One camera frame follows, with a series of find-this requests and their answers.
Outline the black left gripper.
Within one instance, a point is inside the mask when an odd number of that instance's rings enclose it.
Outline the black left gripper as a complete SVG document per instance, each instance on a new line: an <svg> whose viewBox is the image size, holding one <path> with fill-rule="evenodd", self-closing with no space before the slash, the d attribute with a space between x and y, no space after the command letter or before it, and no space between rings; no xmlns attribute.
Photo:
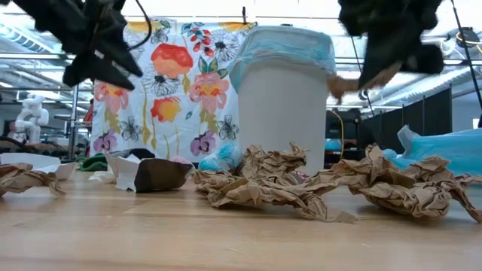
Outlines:
<svg viewBox="0 0 482 271"><path fill-rule="evenodd" d="M35 21L37 31L50 32L60 41L65 52L77 55L65 68L65 85L73 87L93 79L133 90L134 85L116 65L130 75L143 76L132 55L140 43L129 44L124 39L127 22L121 10L125 0L11 1ZM95 50L102 56L83 53Z"/></svg>

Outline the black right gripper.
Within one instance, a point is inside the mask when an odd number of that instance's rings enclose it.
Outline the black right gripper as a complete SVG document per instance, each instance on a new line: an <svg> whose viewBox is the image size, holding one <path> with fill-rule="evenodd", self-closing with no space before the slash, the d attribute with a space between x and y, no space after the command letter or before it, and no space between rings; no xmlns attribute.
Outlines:
<svg viewBox="0 0 482 271"><path fill-rule="evenodd" d="M438 24L436 11L442 0L338 0L338 20L351 36L368 34L364 66L358 87L367 90L386 85L401 72L435 75L444 68L439 46L422 44L408 54L412 20L422 30Z"/></svg>

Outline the small brown paper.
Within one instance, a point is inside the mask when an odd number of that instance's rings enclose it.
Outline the small brown paper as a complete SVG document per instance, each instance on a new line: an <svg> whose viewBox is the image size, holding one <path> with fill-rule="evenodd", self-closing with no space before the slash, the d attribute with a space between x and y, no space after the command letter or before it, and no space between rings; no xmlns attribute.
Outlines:
<svg viewBox="0 0 482 271"><path fill-rule="evenodd" d="M400 70L401 66L401 62L396 62L390 67L382 70L377 76L361 86L358 85L356 79L345 79L337 75L329 75L327 79L328 90L340 104L343 96L347 93L354 93L359 90L369 90L375 87L384 87Z"/></svg>

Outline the light blue plastic trash bag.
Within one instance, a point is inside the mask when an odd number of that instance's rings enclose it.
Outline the light blue plastic trash bag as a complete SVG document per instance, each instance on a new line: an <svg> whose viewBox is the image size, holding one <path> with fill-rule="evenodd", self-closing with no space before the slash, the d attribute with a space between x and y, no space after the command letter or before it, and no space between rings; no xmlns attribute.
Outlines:
<svg viewBox="0 0 482 271"><path fill-rule="evenodd" d="M385 149L383 155L400 169L427 157L439 156L449 161L447 168L456 175L482 175L482 128L422 136L405 125L397 137L403 154Z"/></svg>
<svg viewBox="0 0 482 271"><path fill-rule="evenodd" d="M336 73L334 45L329 35L292 26L256 26L227 67L235 91L239 91L249 66L269 59L313 65L330 75Z"/></svg>

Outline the torn white paper sheet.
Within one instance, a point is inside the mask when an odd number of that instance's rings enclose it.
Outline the torn white paper sheet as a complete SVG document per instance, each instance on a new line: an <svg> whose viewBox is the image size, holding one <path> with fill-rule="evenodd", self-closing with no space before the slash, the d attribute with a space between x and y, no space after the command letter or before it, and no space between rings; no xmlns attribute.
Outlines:
<svg viewBox="0 0 482 271"><path fill-rule="evenodd" d="M138 193L140 189L135 185L135 180L139 165L145 158L139 159L134 154L129 155L127 158L116 157L110 153L105 153L105 158L116 178L115 187L119 190L131 190Z"/></svg>

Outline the white tissue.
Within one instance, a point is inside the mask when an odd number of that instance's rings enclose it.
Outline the white tissue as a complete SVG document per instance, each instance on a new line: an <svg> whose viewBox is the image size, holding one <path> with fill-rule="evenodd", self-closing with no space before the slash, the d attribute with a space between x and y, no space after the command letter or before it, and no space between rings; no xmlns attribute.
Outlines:
<svg viewBox="0 0 482 271"><path fill-rule="evenodd" d="M59 180L67 180L77 169L78 163L61 163L58 157L28 153L3 153L0 154L1 163L28 163L33 170L55 173Z"/></svg>
<svg viewBox="0 0 482 271"><path fill-rule="evenodd" d="M116 184L117 178L112 171L95 171L89 178L89 181L99 181L103 184Z"/></svg>

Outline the dark printed snack wrapper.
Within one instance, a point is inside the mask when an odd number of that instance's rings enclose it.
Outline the dark printed snack wrapper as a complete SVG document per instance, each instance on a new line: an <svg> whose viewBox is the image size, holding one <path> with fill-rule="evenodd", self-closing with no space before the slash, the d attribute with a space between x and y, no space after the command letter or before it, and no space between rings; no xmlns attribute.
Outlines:
<svg viewBox="0 0 482 271"><path fill-rule="evenodd" d="M159 158L142 160L134 179L135 191L150 193L179 189L185 184L187 175L192 169L191 164Z"/></svg>

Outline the white plastic trash bin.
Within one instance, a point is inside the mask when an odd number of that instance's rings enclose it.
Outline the white plastic trash bin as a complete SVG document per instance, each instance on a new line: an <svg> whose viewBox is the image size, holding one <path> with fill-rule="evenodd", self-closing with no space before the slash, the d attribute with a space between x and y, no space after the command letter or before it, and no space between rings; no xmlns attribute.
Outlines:
<svg viewBox="0 0 482 271"><path fill-rule="evenodd" d="M326 73L310 65L272 61L251 65L239 86L239 143L284 151L305 149L304 172L324 167Z"/></svg>

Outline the blue white paper ball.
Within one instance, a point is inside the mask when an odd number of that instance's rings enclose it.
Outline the blue white paper ball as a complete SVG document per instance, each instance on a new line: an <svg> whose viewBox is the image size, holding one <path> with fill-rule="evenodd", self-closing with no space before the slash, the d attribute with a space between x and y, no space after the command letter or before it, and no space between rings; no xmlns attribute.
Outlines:
<svg viewBox="0 0 482 271"><path fill-rule="evenodd" d="M204 157L198 165L203 171L235 170L241 163L243 153L234 142L228 142L214 153Z"/></svg>

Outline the thin black pole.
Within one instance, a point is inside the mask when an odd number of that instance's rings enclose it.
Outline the thin black pole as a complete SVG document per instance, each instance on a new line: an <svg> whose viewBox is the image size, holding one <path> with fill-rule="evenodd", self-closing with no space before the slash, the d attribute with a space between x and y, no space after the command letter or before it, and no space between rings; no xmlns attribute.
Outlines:
<svg viewBox="0 0 482 271"><path fill-rule="evenodd" d="M470 72L471 72L471 78L472 78L472 81L473 81L473 84L474 84L474 90L477 94L477 100L478 100L480 108L482 110L482 95L480 94L480 91L479 91L479 86L478 86L478 83L477 83L475 70L474 70L474 67L472 65L470 53L468 51L468 47L467 47L468 43L465 40L464 31L462 29L462 24L460 23L460 20L459 20L459 15L457 13L457 9L456 9L454 0L450 0L450 3L453 7L453 13L454 13L454 16L456 18L456 24L457 24L458 30L459 30L459 37L462 39L462 44L463 44L462 47L464 48L465 55L466 55L466 62L468 63L468 67L469 67Z"/></svg>

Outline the round black lamp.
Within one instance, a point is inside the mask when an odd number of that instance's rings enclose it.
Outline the round black lamp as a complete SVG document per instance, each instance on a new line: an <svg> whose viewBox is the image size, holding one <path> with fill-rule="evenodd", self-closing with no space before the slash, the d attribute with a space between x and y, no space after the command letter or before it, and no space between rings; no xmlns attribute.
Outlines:
<svg viewBox="0 0 482 271"><path fill-rule="evenodd" d="M456 33L456 44L459 47L480 47L482 40L472 27L462 27L462 31Z"/></svg>

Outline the floral printed cloth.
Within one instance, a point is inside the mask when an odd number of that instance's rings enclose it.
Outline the floral printed cloth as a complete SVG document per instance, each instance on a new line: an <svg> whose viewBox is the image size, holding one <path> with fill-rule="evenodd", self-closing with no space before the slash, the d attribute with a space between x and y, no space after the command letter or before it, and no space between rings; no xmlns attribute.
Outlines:
<svg viewBox="0 0 482 271"><path fill-rule="evenodd" d="M239 141L238 95L227 67L255 27L238 22L130 21L129 44L142 77L134 90L97 81L90 154L144 148L158 157L199 162Z"/></svg>

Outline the white humanoid robot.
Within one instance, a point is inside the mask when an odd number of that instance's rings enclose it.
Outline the white humanoid robot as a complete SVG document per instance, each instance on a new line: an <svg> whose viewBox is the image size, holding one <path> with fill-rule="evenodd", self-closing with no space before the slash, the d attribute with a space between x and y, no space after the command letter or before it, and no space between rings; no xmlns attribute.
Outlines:
<svg viewBox="0 0 482 271"><path fill-rule="evenodd" d="M27 132L29 142L32 144L41 142L41 127L48 125L49 112L42 107L43 101L43 96L30 93L22 101L21 112L15 120L15 131Z"/></svg>

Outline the green black cloth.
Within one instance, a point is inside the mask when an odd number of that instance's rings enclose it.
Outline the green black cloth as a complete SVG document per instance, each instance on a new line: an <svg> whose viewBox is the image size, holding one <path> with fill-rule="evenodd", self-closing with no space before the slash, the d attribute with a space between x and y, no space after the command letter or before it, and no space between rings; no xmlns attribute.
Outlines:
<svg viewBox="0 0 482 271"><path fill-rule="evenodd" d="M110 153L113 157L128 158L130 155L134 155L139 159L143 158L155 158L155 155L148 149L144 148L131 148L123 151L113 151ZM95 171L107 171L108 162L104 154L98 153L92 157L81 158L78 160L80 163L79 170L82 172L95 172Z"/></svg>

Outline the black partition wall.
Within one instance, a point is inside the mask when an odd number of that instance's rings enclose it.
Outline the black partition wall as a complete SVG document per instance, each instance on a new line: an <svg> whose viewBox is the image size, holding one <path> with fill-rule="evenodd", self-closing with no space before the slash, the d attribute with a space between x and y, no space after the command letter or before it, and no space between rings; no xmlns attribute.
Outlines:
<svg viewBox="0 0 482 271"><path fill-rule="evenodd" d="M446 89L411 105L362 120L358 130L358 145L364 149L375 143L383 149L403 154L404 147L397 133L405 125L421 136L451 132L452 90Z"/></svg>

